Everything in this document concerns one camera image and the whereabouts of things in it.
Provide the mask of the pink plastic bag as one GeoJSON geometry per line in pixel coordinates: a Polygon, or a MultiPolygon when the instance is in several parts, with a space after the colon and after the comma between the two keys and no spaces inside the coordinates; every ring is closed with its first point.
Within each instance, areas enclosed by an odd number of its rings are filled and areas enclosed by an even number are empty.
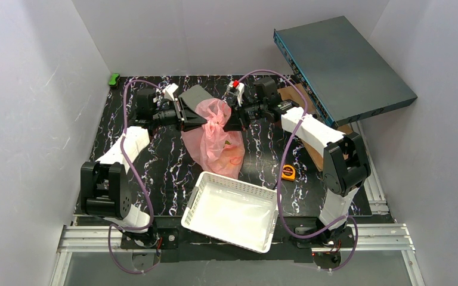
{"type": "Polygon", "coordinates": [[[240,131],[224,130],[231,116],[230,106],[222,100],[211,98],[200,102],[195,112],[207,123],[181,133],[190,157],[206,172],[237,179],[245,147],[240,131]]]}

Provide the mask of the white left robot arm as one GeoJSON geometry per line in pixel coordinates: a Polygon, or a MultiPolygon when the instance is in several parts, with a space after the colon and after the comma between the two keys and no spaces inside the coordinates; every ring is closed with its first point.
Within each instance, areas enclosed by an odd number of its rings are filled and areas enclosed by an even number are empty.
{"type": "Polygon", "coordinates": [[[82,213],[105,219],[123,231],[148,231],[153,223],[153,211],[144,212],[131,203],[127,173],[137,174],[134,160],[149,145],[157,128],[175,126],[179,131],[190,131],[207,122],[183,98],[175,96],[177,88],[171,84],[162,95],[158,89],[151,88],[136,93],[135,106],[125,116],[122,135],[100,158],[81,167],[82,213]]]}

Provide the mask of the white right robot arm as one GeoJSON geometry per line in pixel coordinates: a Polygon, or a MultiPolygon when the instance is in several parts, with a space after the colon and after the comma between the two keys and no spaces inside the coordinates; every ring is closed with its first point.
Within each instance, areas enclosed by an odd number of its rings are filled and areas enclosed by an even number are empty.
{"type": "Polygon", "coordinates": [[[285,230],[297,239],[310,240],[320,236],[325,241],[334,240],[345,229],[353,198],[371,174],[361,135],[333,129],[315,119],[298,103],[282,99],[270,77],[263,77],[253,85],[255,97],[249,96],[244,84],[238,80],[228,84],[226,94],[233,101],[224,130],[242,131],[254,120],[267,119],[271,123],[279,122],[291,138],[298,137],[313,147],[323,159],[321,175],[327,188],[316,227],[309,231],[292,231],[283,216],[280,220],[285,230]]]}

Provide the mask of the grey rectangular pad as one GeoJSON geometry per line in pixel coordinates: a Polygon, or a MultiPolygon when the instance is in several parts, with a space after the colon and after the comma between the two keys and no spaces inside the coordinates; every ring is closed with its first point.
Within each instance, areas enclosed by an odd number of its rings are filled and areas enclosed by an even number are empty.
{"type": "Polygon", "coordinates": [[[200,85],[194,85],[179,95],[183,103],[192,111],[196,110],[202,101],[210,100],[213,96],[200,85]]]}

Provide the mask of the brown wooden board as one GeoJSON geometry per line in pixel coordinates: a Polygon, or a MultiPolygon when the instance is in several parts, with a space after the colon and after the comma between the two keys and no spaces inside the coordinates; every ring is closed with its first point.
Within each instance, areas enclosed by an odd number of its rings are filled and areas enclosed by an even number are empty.
{"type": "Polygon", "coordinates": [[[333,129],[324,124],[320,118],[315,119],[314,116],[318,116],[320,113],[300,84],[296,84],[294,87],[280,88],[278,92],[283,100],[292,100],[299,104],[299,107],[294,107],[287,111],[285,115],[282,115],[281,127],[285,131],[291,133],[299,122],[303,112],[307,112],[306,118],[296,131],[295,136],[301,139],[317,169],[322,171],[324,148],[329,142],[336,142],[344,134],[348,135],[352,133],[352,127],[350,125],[343,125],[333,129]]]}

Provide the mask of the green black small object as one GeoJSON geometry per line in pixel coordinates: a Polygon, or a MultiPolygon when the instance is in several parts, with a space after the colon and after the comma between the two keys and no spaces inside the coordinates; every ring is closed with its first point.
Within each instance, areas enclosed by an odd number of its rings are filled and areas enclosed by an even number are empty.
{"type": "Polygon", "coordinates": [[[108,81],[109,87],[111,89],[116,89],[119,86],[119,79],[120,79],[119,73],[112,73],[108,81]]]}

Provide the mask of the orange tape measure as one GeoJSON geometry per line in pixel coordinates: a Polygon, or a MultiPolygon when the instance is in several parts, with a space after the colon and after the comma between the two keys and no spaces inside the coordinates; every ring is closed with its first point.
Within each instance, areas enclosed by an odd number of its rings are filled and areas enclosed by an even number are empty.
{"type": "Polygon", "coordinates": [[[281,179],[293,182],[296,179],[296,169],[289,164],[285,164],[281,171],[281,179]]]}

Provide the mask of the white perforated plastic basket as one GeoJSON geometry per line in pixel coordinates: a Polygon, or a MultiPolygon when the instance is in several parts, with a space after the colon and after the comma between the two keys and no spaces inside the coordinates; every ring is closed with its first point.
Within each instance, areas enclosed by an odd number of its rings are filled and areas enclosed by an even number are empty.
{"type": "Polygon", "coordinates": [[[264,242],[278,217],[275,190],[202,172],[181,219],[183,228],[211,237],[235,235],[264,242]]]}

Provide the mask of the dark teal flat box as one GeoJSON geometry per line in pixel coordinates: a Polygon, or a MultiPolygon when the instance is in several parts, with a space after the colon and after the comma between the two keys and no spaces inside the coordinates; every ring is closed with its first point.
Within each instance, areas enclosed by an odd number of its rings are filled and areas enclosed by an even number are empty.
{"type": "Polygon", "coordinates": [[[274,42],[330,127],[404,108],[415,92],[344,16],[283,30],[274,42]]]}

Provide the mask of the aluminium frame rail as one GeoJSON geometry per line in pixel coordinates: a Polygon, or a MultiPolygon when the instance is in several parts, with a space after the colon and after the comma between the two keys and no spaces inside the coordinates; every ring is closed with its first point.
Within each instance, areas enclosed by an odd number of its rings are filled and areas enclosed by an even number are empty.
{"type": "MultiPolygon", "coordinates": [[[[250,254],[271,254],[271,246],[280,244],[284,239],[273,241],[269,234],[263,243],[256,239],[239,239],[235,235],[228,237],[211,237],[206,234],[182,228],[186,234],[178,234],[176,239],[185,238],[192,245],[232,245],[247,250],[250,254]]],[[[348,224],[346,231],[353,239],[357,238],[356,251],[400,251],[406,263],[412,285],[424,285],[415,247],[406,224],[398,223],[364,223],[348,224]]],[[[65,226],[56,251],[55,268],[64,269],[69,266],[71,256],[75,252],[100,253],[112,249],[115,252],[129,252],[130,248],[121,248],[123,234],[117,229],[109,230],[108,226],[65,226]]]]}

